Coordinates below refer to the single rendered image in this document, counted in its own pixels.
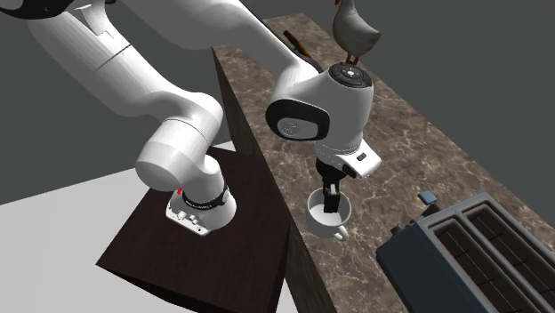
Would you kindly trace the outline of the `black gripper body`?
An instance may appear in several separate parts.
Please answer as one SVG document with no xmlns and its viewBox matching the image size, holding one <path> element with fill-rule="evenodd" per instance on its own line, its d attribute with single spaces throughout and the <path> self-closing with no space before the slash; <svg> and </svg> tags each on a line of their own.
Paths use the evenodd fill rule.
<svg viewBox="0 0 555 313">
<path fill-rule="evenodd" d="M 340 181 L 345 177 L 343 171 L 325 164 L 319 158 L 316 159 L 316 169 L 322 177 L 324 189 L 332 189 L 332 186 L 335 187 L 336 191 L 340 189 Z"/>
</svg>

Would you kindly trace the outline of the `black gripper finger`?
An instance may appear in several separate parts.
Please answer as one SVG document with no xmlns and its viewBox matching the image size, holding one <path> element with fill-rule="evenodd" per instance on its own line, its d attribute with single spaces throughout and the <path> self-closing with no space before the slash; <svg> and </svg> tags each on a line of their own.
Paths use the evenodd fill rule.
<svg viewBox="0 0 555 313">
<path fill-rule="evenodd" d="M 337 213 L 341 200 L 341 192 L 338 185 L 331 183 L 329 186 L 323 187 L 322 193 L 324 196 L 324 212 Z"/>
</svg>

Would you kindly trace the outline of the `white mug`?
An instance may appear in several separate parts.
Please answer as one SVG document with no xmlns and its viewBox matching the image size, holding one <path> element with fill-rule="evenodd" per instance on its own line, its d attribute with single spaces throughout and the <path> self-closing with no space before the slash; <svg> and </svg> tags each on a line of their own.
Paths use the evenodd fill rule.
<svg viewBox="0 0 555 313">
<path fill-rule="evenodd" d="M 335 238 L 341 242 L 349 239 L 349 234 L 344 224 L 351 216 L 350 200 L 339 193 L 338 209 L 335 213 L 325 212 L 325 196 L 323 189 L 314 190 L 307 202 L 305 222 L 308 230 L 320 238 Z"/>
</svg>

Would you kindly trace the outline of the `dark brown robot stand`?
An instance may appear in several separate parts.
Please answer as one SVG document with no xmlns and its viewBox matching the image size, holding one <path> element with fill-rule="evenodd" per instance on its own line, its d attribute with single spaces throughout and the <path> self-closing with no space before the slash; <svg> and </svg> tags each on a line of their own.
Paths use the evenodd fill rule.
<svg viewBox="0 0 555 313">
<path fill-rule="evenodd" d="M 276 313 L 289 212 L 266 162 L 210 148 L 237 201 L 232 221 L 201 237 L 169 220 L 170 193 L 149 190 L 99 267 L 197 313 Z"/>
</svg>

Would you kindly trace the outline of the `white goose figure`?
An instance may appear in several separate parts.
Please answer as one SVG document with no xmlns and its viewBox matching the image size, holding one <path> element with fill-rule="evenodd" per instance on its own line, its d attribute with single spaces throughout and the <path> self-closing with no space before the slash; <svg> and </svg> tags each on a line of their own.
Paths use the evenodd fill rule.
<svg viewBox="0 0 555 313">
<path fill-rule="evenodd" d="M 347 53 L 346 62 L 357 65 L 370 52 L 382 33 L 371 27 L 358 13 L 354 0 L 334 0 L 338 5 L 333 21 L 335 42 Z"/>
</svg>

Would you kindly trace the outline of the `blue toaster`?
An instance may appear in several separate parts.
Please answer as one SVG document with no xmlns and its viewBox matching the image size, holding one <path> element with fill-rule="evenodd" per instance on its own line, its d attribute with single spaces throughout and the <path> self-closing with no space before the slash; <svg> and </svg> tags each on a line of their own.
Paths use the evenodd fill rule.
<svg viewBox="0 0 555 313">
<path fill-rule="evenodd" d="M 555 253 L 481 193 L 426 210 L 376 250 L 409 313 L 555 313 Z"/>
</svg>

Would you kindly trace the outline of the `brown handled knife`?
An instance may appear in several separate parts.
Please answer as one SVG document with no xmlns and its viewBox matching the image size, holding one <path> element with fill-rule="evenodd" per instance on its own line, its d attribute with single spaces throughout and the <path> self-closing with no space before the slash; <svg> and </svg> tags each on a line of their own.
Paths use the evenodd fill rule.
<svg viewBox="0 0 555 313">
<path fill-rule="evenodd" d="M 306 48 L 301 44 L 301 42 L 294 37 L 288 30 L 283 32 L 285 38 L 293 45 L 294 52 L 303 60 L 308 62 L 313 68 L 317 70 L 318 73 L 322 73 L 322 67 L 310 56 Z"/>
</svg>

